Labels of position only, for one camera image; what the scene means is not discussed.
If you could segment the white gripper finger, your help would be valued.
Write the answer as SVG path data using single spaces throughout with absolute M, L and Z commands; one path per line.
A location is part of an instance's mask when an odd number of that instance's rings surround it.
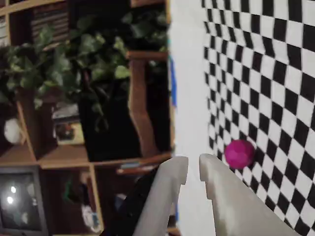
M 225 164 L 211 154 L 199 157 L 200 179 L 212 201 L 218 236 L 295 236 Z
M 187 181 L 189 159 L 175 156 L 142 176 L 127 194 L 103 236 L 163 236 L 171 206 Z

